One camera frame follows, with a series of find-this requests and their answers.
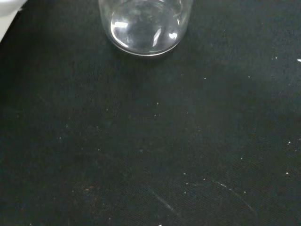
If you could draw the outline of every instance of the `clear glass container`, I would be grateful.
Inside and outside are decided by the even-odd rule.
[[[120,49],[156,56],[184,36],[193,0],[98,0],[102,24]]]

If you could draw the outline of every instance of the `glass bottom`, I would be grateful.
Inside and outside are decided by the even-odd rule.
[[[175,47],[182,37],[179,15],[160,0],[131,0],[111,16],[110,39],[120,49],[139,56],[156,56]]]

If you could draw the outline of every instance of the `black fabric surface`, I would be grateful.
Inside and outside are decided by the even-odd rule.
[[[301,225],[301,1],[197,0],[157,59],[96,0],[31,0],[0,44],[0,225]]]

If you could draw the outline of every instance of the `scratch mark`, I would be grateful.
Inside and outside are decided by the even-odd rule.
[[[218,184],[218,185],[224,187],[225,189],[231,191],[237,198],[239,198],[249,208],[250,211],[252,211],[254,214],[256,214],[256,211],[239,194],[237,194],[233,189],[227,187],[226,185],[224,185],[224,184],[222,184],[218,181],[212,180],[212,182],[214,182],[215,184]]]
[[[158,199],[158,201],[162,203],[168,210],[170,210],[173,214],[175,214],[179,218],[179,220],[183,223],[183,225],[186,225],[180,213],[177,212],[165,199],[163,199],[161,196],[159,196],[151,189],[149,189],[149,192],[152,193],[154,197]]]
[[[167,209],[172,211],[175,215],[179,216],[179,213],[175,211],[175,209],[162,197],[160,197],[157,193],[155,193],[153,190],[150,190],[150,192],[162,203]]]

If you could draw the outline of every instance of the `white object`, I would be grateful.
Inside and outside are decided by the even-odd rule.
[[[26,0],[0,0],[0,41]]]

